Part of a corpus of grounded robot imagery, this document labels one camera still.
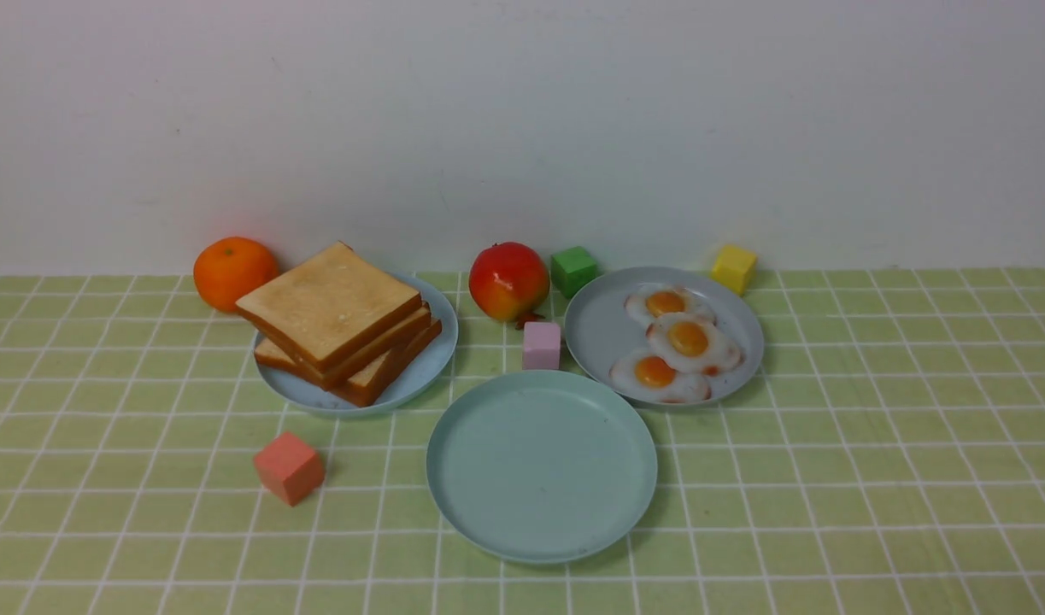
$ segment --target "tangerine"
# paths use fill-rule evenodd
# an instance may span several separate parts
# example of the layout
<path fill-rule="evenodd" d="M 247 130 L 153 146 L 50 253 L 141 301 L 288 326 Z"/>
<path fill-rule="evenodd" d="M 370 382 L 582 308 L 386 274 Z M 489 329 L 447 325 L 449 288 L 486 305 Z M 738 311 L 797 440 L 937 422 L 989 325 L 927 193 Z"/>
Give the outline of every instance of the tangerine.
<path fill-rule="evenodd" d="M 232 314 L 238 299 L 279 276 L 279 262 L 260 242 L 226 237 L 200 253 L 191 275 L 200 299 L 214 310 Z"/>

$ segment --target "red cube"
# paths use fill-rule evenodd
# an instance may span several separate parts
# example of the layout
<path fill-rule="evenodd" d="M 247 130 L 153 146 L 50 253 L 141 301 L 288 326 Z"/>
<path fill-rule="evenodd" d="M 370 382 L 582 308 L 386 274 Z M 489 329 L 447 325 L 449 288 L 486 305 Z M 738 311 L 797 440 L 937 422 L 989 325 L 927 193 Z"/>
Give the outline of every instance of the red cube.
<path fill-rule="evenodd" d="M 306 499 L 324 482 L 324 463 L 310 445 L 284 431 L 253 457 L 260 482 L 287 505 Z"/>

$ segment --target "plate rim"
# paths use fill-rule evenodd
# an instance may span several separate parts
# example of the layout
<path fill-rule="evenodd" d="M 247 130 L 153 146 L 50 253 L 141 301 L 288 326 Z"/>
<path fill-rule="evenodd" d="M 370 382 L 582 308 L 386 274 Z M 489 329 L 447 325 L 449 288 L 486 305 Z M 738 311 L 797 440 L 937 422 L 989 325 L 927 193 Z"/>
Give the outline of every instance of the plate rim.
<path fill-rule="evenodd" d="M 681 275 L 689 275 L 689 276 L 693 276 L 695 278 L 698 278 L 698 280 L 703 281 L 703 283 L 705 283 L 707 285 L 713 285 L 713 287 L 715 287 L 716 292 L 718 292 L 719 294 L 721 294 L 721 295 L 722 294 L 726 294 L 726 295 L 728 295 L 728 299 L 737 300 L 738 303 L 741 303 L 746 308 L 746 310 L 748 310 L 753 315 L 753 318 L 752 318 L 753 332 L 756 332 L 757 338 L 760 338 L 762 340 L 762 352 L 761 352 L 760 357 L 758 357 L 758 359 L 757 359 L 757 364 L 753 364 L 753 370 L 751 371 L 751 377 L 746 378 L 746 382 L 742 382 L 742 384 L 740 384 L 737 387 L 735 387 L 735 388 L 726 392 L 724 395 L 720 395 L 720 397 L 710 397 L 709 400 L 704 400 L 704 401 L 688 401 L 688 402 L 683 402 L 683 404 L 670 404 L 670 402 L 663 402 L 663 401 L 644 401 L 644 400 L 638 400 L 638 398 L 632 397 L 631 395 L 628 395 L 627 393 L 623 393 L 623 392 L 621 392 L 621 389 L 616 388 L 614 386 L 605 384 L 605 382 L 602 382 L 601 380 L 599 380 L 599 378 L 597 378 L 596 375 L 594 375 L 591 373 L 591 371 L 587 370 L 587 366 L 583 365 L 582 362 L 579 361 L 579 357 L 576 354 L 576 350 L 573 348 L 573 344 L 572 344 L 573 336 L 570 334 L 570 328 L 567 327 L 568 326 L 568 322 L 570 322 L 570 315 L 572 315 L 573 307 L 576 307 L 576 305 L 578 305 L 576 303 L 576 300 L 579 297 L 583 295 L 583 292 L 585 292 L 585 290 L 587 290 L 587 287 L 589 285 L 591 285 L 594 283 L 597 283 L 597 281 L 601 280 L 602 278 L 605 278 L 605 277 L 608 277 L 608 276 L 627 275 L 627 274 L 630 274 L 632 271 L 640 271 L 642 269 L 651 269 L 651 270 L 655 270 L 655 271 L 663 271 L 663 270 L 666 270 L 666 271 L 676 271 L 677 275 L 679 275 L 679 276 L 681 276 Z M 705 276 L 705 275 L 703 275 L 703 274 L 701 274 L 699 271 L 694 271 L 692 269 L 682 269 L 682 268 L 678 268 L 678 267 L 668 267 L 667 265 L 637 265 L 636 267 L 625 267 L 625 268 L 621 268 L 621 269 L 613 269 L 611 271 L 604 273 L 604 274 L 602 274 L 601 276 L 599 276 L 597 278 L 594 278 L 594 280 L 591 280 L 591 281 L 588 281 L 588 283 L 585 284 L 583 286 L 583 288 L 579 289 L 579 291 L 572 298 L 572 300 L 570 300 L 568 307 L 564 310 L 564 346 L 566 348 L 568 348 L 568 353 L 572 354 L 572 359 L 576 362 L 577 365 L 579 365 L 579 369 L 581 369 L 583 371 L 583 373 L 587 374 L 588 378 L 590 378 L 591 380 L 594 380 L 596 382 L 600 382 L 600 384 L 608 386 L 610 389 L 612 389 L 613 393 L 616 393 L 617 395 L 621 395 L 621 397 L 624 397 L 625 400 L 631 400 L 632 404 L 638 405 L 640 408 L 650 409 L 650 410 L 694 410 L 694 409 L 706 410 L 706 409 L 714 409 L 716 407 L 716 405 L 718 404 L 719 401 L 725 400 L 725 398 L 730 397 L 730 395 L 734 395 L 734 394 L 738 393 L 738 391 L 742 389 L 742 387 L 744 387 L 747 384 L 749 384 L 749 381 L 751 381 L 752 378 L 753 378 L 753 374 L 757 374 L 757 371 L 759 369 L 761 369 L 761 366 L 762 366 L 762 362 L 765 359 L 765 350 L 766 350 L 765 330 L 763 330 L 763 328 L 762 328 L 762 321 L 761 321 L 761 318 L 758 318 L 757 313 L 752 310 L 751 307 L 749 307 L 748 303 L 745 303 L 745 300 L 743 300 L 743 298 L 741 298 L 741 297 L 737 295 L 735 292 L 730 291 L 729 288 L 724 287 L 723 284 L 717 283 L 716 280 L 712 280 L 709 276 Z"/>
<path fill-rule="evenodd" d="M 439 318 L 440 321 L 443 321 L 443 320 L 445 320 L 445 317 L 448 317 L 448 320 L 450 320 L 450 323 L 452 324 L 452 329 L 450 327 L 447 327 L 446 323 L 443 324 L 443 334 L 444 334 L 444 332 L 452 331 L 452 339 L 451 339 L 451 342 L 450 342 L 450 353 L 448 353 L 447 355 L 445 355 L 445 359 L 443 360 L 443 364 L 441 364 L 439 366 L 439 369 L 436 371 L 435 375 L 433 375 L 433 377 L 429 377 L 428 380 L 427 380 L 427 382 L 423 382 L 423 384 L 420 384 L 416 389 L 412 391 L 409 394 L 405 394 L 403 397 L 398 398 L 398 400 L 385 401 L 385 402 L 381 402 L 381 404 L 373 404 L 373 405 L 367 406 L 365 408 L 322 408 L 320 406 L 311 406 L 311 405 L 308 405 L 308 404 L 303 404 L 302 401 L 294 400 L 293 398 L 287 397 L 287 395 L 283 395 L 282 392 L 280 392 L 279 389 L 277 389 L 275 386 L 272 385 L 272 382 L 264 375 L 264 371 L 266 373 L 279 373 L 279 371 L 281 371 L 281 370 L 276 370 L 276 369 L 270 368 L 268 365 L 261 365 L 260 361 L 256 361 L 256 359 L 252 359 L 253 363 L 256 364 L 256 373 L 259 374 L 260 380 L 264 381 L 264 384 L 268 385 L 268 388 L 271 389 L 272 393 L 275 393 L 276 395 L 279 395 L 279 397 L 283 398 L 283 400 L 285 400 L 286 402 L 288 402 L 288 404 L 292 404 L 293 406 L 295 406 L 295 407 L 297 407 L 297 408 L 299 408 L 301 410 L 304 410 L 304 411 L 306 411 L 308 413 L 311 413 L 312 416 L 320 416 L 320 417 L 326 417 L 326 418 L 338 418 L 338 420 L 341 420 L 341 418 L 354 418 L 354 417 L 363 417 L 363 416 L 376 416 L 377 413 L 382 413 L 382 412 L 388 412 L 388 411 L 394 410 L 394 409 L 396 409 L 396 408 L 398 408 L 398 407 L 400 407 L 400 406 L 402 406 L 404 404 L 408 404 L 409 401 L 414 400 L 414 398 L 417 398 L 417 396 L 420 395 L 421 393 L 423 393 L 424 391 L 427 391 L 428 386 L 432 385 L 432 384 L 434 384 L 434 382 L 436 380 L 438 380 L 438 378 L 441 377 L 441 375 L 443 375 L 443 371 L 445 369 L 447 369 L 448 365 L 450 365 L 450 361 L 452 359 L 452 356 L 457 353 L 457 340 L 459 340 L 459 338 L 460 338 L 460 328 L 459 328 L 459 324 L 460 323 L 459 323 L 459 320 L 457 320 L 457 311 L 452 307 L 452 304 L 450 303 L 450 300 L 448 300 L 447 297 L 445 297 L 445 294 L 444 294 L 443 291 L 435 288 L 435 284 L 428 283 L 427 280 L 421 280 L 420 278 L 416 277 L 415 275 L 409 276 L 408 274 L 400 274 L 400 273 L 397 273 L 397 271 L 389 271 L 389 270 L 387 270 L 386 273 L 389 274 L 390 276 L 393 276 L 397 280 L 402 281 L 402 283 L 413 285 L 413 287 L 416 288 L 416 290 L 418 290 L 421 295 L 423 295 L 424 293 L 438 295 L 437 299 L 441 300 L 441 303 L 444 305 L 444 307 L 449 307 L 450 308 L 450 310 L 448 310 L 447 315 L 435 314 L 435 316 L 437 318 Z M 264 337 L 264 332 L 262 332 L 260 330 L 257 330 L 256 331 L 256 335 L 253 335 L 252 347 L 250 347 L 250 349 L 249 349 L 250 353 L 252 353 L 252 351 L 255 350 L 257 344 L 259 344 L 260 340 L 263 339 L 263 337 Z M 349 401 L 343 400 L 343 398 L 339 398 L 339 397 L 338 397 L 338 400 L 343 401 L 343 402 L 349 402 Z"/>
<path fill-rule="evenodd" d="M 623 528 L 619 526 L 617 530 L 611 530 L 607 535 L 607 537 L 604 538 L 602 541 L 596 541 L 594 543 L 594 545 L 596 546 L 594 546 L 593 548 L 588 548 L 587 550 L 584 550 L 584 552 L 581 553 L 580 552 L 573 553 L 573 555 L 568 557 L 550 557 L 550 558 L 518 557 L 514 555 L 514 553 L 503 552 L 497 549 L 491 548 L 490 546 L 481 544 L 480 542 L 474 540 L 474 538 L 470 537 L 470 535 L 468 535 L 468 533 L 465 529 L 459 528 L 459 526 L 457 526 L 456 523 L 452 522 L 451 515 L 445 513 L 445 511 L 443 510 L 443 502 L 440 501 L 441 495 L 439 494 L 439 492 L 441 490 L 441 487 L 436 488 L 439 481 L 433 478 L 433 467 L 435 467 L 435 464 L 437 464 L 435 460 L 433 460 L 433 455 L 436 455 L 436 451 L 439 451 L 441 450 L 441 448 L 443 448 L 442 444 L 435 445 L 435 443 L 437 440 L 441 440 L 445 436 L 443 435 L 443 433 L 445 433 L 445 429 L 447 429 L 447 427 L 445 427 L 445 425 L 447 424 L 445 418 L 447 418 L 448 412 L 450 412 L 451 410 L 455 412 L 461 411 L 460 409 L 456 408 L 461 407 L 460 404 L 465 400 L 465 398 L 470 397 L 472 394 L 479 392 L 482 388 L 487 388 L 492 384 L 492 382 L 497 382 L 503 380 L 519 380 L 522 381 L 521 385 L 525 386 L 527 380 L 530 380 L 530 378 L 536 378 L 538 377 L 538 375 L 539 377 L 542 378 L 562 378 L 562 380 L 564 380 L 565 382 L 577 382 L 578 385 L 585 386 L 595 392 L 596 394 L 601 395 L 601 397 L 606 397 L 607 400 L 612 405 L 616 405 L 617 407 L 623 409 L 624 411 L 623 421 L 627 421 L 626 424 L 632 429 L 634 429 L 634 432 L 638 433 L 640 435 L 643 435 L 646 439 L 647 443 L 650 444 L 650 447 L 646 448 L 646 450 L 650 452 L 650 455 L 647 455 L 647 458 L 644 460 L 644 464 L 647 465 L 647 467 L 650 467 L 650 472 L 645 472 L 646 476 L 644 478 L 646 483 L 645 491 L 647 493 L 647 497 L 642 498 L 642 501 L 636 503 L 636 510 L 631 515 L 631 520 L 632 520 L 631 523 L 628 523 L 626 526 L 623 526 Z M 620 541 L 622 538 L 626 537 L 628 533 L 631 533 L 632 528 L 635 528 L 635 526 L 640 524 L 640 521 L 644 518 L 644 515 L 647 514 L 648 510 L 650 510 L 651 503 L 652 501 L 654 501 L 654 495 L 658 490 L 658 447 L 656 447 L 654 436 L 651 434 L 651 429 L 648 428 L 646 421 L 644 421 L 644 417 L 640 416 L 640 412 L 635 411 L 635 408 L 632 407 L 632 405 L 629 404 L 629 402 L 625 400 L 624 397 L 621 397 L 621 395 L 617 393 L 617 391 L 603 384 L 603 382 L 598 382 L 596 380 L 593 380 L 591 378 L 584 377 L 583 375 L 565 373 L 564 371 L 559 371 L 559 370 L 525 370 L 525 371 L 519 371 L 519 373 L 503 374 L 500 375 L 498 377 L 490 378 L 490 380 L 481 382 L 481 384 L 475 385 L 471 389 L 468 389 L 465 393 L 463 393 L 461 397 L 458 397 L 456 401 L 451 402 L 451 404 L 447 406 L 447 409 L 443 410 L 443 416 L 440 416 L 439 420 L 436 421 L 435 428 L 432 429 L 432 434 L 427 439 L 427 451 L 425 451 L 424 453 L 424 478 L 427 479 L 427 488 L 429 494 L 432 495 L 432 500 L 433 502 L 435 502 L 435 507 L 437 507 L 439 514 L 443 516 L 443 520 L 448 524 L 450 524 L 451 528 L 455 528 L 457 534 L 465 538 L 465 541 L 468 541 L 471 545 L 474 545 L 475 547 L 491 553 L 491 555 L 500 558 L 500 560 L 511 561 L 512 563 L 526 564 L 531 566 L 552 566 L 556 564 L 566 564 L 570 563 L 571 561 L 585 560 L 585 558 L 588 557 L 596 557 L 598 553 L 617 544 L 617 541 Z"/>

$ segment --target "yellow cube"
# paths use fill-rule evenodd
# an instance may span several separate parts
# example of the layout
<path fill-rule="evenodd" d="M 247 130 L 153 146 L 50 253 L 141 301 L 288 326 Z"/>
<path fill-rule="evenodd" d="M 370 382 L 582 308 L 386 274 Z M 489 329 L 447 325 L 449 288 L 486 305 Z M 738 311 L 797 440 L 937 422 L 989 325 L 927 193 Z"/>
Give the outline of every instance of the yellow cube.
<path fill-rule="evenodd" d="M 751 251 L 737 245 L 724 245 L 716 257 L 716 265 L 713 265 L 713 280 L 741 297 L 746 292 L 749 280 L 752 280 L 756 263 L 757 254 Z"/>

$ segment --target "stack of bread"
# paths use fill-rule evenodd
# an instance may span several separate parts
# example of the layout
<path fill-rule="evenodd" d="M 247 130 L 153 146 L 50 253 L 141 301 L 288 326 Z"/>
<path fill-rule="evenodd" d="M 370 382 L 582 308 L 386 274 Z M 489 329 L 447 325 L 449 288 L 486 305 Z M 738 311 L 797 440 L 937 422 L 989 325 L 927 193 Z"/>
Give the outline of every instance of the stack of bread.
<path fill-rule="evenodd" d="M 419 291 L 343 242 L 237 300 L 264 334 L 256 361 L 358 407 L 373 404 L 443 331 Z"/>

